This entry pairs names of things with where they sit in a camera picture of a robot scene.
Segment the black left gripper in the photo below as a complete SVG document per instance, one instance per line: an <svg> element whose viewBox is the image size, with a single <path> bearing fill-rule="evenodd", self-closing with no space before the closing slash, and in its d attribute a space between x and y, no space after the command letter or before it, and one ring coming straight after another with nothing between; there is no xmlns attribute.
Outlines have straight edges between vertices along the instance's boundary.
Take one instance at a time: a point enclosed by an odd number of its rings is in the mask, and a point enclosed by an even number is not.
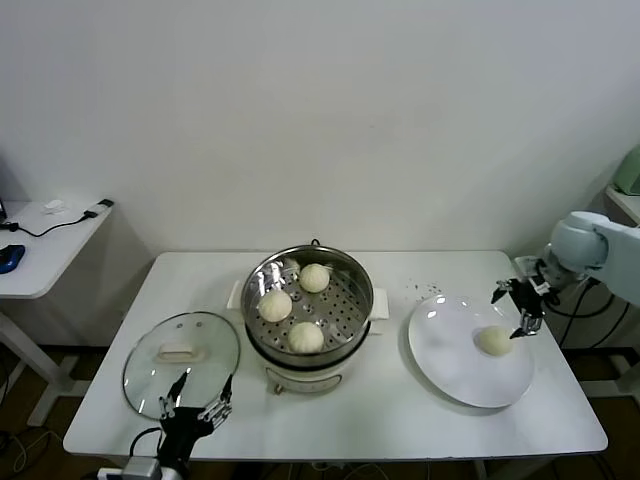
<svg viewBox="0 0 640 480"><path fill-rule="evenodd" d="M161 464L186 464L195 444L210 435L210 424L218 428L232 412L233 375L227 378L219 395L204 408L178 407L188 376L189 370L185 370L168 393L159 397L161 427L165 434L158 453Z"/></svg>

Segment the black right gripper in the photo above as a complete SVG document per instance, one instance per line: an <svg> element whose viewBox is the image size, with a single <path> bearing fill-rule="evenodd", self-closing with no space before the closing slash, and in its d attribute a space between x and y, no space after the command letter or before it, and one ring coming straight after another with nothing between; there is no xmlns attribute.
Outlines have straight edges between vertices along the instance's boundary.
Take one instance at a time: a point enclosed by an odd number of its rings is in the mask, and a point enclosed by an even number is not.
<svg viewBox="0 0 640 480"><path fill-rule="evenodd" d="M512 278L500 280L491 296L491 302L498 302L509 294L520 311L519 326L511 333L510 339L535 336L542 327L545 313L542 301L549 293L549 284L543 278Z"/></svg>

